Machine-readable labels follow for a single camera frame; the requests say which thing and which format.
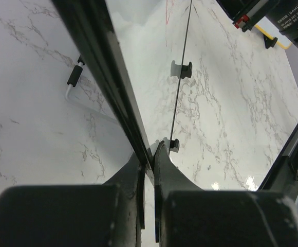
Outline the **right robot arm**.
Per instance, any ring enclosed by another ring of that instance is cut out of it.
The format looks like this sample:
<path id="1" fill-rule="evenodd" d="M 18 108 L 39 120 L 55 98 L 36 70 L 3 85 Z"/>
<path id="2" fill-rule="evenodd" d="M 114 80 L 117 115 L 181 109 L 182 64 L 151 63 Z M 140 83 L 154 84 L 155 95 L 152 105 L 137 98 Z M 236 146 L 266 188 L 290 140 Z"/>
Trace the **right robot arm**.
<path id="1" fill-rule="evenodd" d="M 242 32 L 266 18 L 298 48 L 298 1 L 218 1 L 232 24 Z"/>

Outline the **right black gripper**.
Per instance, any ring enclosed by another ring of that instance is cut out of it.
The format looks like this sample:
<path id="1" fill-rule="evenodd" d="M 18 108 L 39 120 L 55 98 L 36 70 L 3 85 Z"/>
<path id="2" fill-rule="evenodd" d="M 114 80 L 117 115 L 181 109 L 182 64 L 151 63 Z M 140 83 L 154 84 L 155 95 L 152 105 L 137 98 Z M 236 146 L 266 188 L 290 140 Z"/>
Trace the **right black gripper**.
<path id="1" fill-rule="evenodd" d="M 232 24 L 243 32 L 251 30 L 279 2 L 278 0 L 217 0 Z"/>

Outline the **black-framed whiteboard with writing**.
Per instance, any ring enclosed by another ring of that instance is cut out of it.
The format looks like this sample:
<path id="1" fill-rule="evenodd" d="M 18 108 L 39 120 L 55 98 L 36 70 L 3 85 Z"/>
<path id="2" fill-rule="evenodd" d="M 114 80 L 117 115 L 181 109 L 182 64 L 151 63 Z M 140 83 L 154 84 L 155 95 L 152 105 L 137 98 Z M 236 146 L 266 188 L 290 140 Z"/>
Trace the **black-framed whiteboard with writing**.
<path id="1" fill-rule="evenodd" d="M 171 139 L 191 1 L 54 1 L 133 149 L 154 177 Z"/>

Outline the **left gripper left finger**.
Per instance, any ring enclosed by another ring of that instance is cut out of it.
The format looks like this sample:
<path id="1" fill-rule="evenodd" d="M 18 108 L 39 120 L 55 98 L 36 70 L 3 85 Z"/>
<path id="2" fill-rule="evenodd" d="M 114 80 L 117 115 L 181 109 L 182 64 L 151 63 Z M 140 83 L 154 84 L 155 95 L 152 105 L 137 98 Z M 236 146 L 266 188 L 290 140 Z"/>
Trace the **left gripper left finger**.
<path id="1" fill-rule="evenodd" d="M 143 191 L 135 155 L 101 185 L 10 187 L 0 195 L 0 246 L 140 246 Z"/>

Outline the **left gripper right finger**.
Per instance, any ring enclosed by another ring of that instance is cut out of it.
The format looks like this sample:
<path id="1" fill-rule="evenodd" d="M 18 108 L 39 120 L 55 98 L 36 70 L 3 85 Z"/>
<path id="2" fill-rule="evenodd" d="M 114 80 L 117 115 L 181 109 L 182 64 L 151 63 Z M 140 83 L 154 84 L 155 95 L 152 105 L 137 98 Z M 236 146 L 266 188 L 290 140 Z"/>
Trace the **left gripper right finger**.
<path id="1" fill-rule="evenodd" d="M 155 238 L 160 246 L 298 246 L 298 211 L 274 191 L 203 190 L 154 155 Z"/>

